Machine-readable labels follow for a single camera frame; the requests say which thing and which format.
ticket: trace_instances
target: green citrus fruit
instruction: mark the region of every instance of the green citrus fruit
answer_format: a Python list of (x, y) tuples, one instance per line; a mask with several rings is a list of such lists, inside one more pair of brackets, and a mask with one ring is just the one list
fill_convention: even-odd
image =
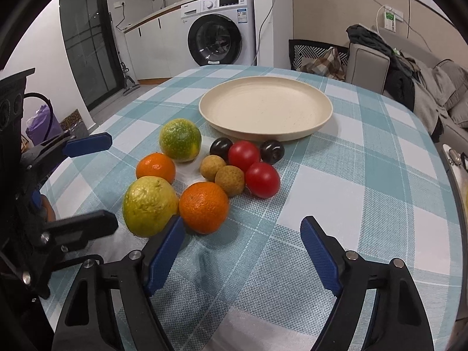
[(133, 234), (150, 237), (162, 231), (178, 206), (179, 198), (169, 182), (160, 177), (141, 177), (123, 197), (123, 220)]
[(162, 127), (159, 146), (162, 152), (177, 162), (193, 160), (200, 153), (202, 135), (187, 119), (174, 119)]

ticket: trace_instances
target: beige plate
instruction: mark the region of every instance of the beige plate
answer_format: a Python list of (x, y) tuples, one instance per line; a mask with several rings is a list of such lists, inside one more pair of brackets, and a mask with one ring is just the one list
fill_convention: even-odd
[(205, 93), (200, 113), (215, 129), (251, 141), (289, 141), (319, 130), (333, 113), (320, 90), (297, 80), (247, 77)]

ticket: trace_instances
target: checkered tablecloth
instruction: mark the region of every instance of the checkered tablecloth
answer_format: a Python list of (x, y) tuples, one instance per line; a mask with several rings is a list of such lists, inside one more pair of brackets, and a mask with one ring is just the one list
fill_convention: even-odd
[[(203, 180), (198, 168), (222, 134), (198, 112), (201, 96), (230, 79), (273, 75), (313, 85), (329, 96), (333, 117), (318, 132), (285, 143), (275, 167), (281, 190), (261, 200), (231, 199), (229, 217), (208, 236), (187, 236), (168, 280), (151, 298), (175, 350), (310, 350), (335, 298), (324, 290), (299, 235), (313, 215), (346, 250), (367, 260), (403, 259), (427, 311), (435, 349), (442, 351), (462, 285), (462, 243), (455, 200), (441, 160), (421, 122), (405, 107), (350, 84), (290, 70), (205, 66), (153, 88), (101, 125), (109, 151), (68, 159), (42, 192), (60, 218), (97, 209), (114, 212), (119, 229), (86, 250), (114, 261), (142, 248), (122, 218), (122, 197), (135, 167), (159, 151), (161, 126), (193, 121), (203, 136), (198, 158), (177, 165), (178, 194)], [(43, 301), (54, 325), (78, 267), (57, 271)], [(352, 349), (370, 318), (369, 292)], [(116, 299), (125, 347), (132, 340)]]

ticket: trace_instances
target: washing machine door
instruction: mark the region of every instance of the washing machine door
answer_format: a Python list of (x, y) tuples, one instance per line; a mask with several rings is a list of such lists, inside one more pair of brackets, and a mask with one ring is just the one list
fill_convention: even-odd
[(242, 36), (228, 17), (208, 14), (192, 24), (188, 43), (190, 54), (200, 66), (232, 64), (242, 48)]

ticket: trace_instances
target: washing machine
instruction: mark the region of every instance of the washing machine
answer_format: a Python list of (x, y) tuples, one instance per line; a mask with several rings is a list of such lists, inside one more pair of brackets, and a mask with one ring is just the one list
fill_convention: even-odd
[(251, 65), (256, 54), (254, 0), (196, 0), (181, 8), (190, 67)]

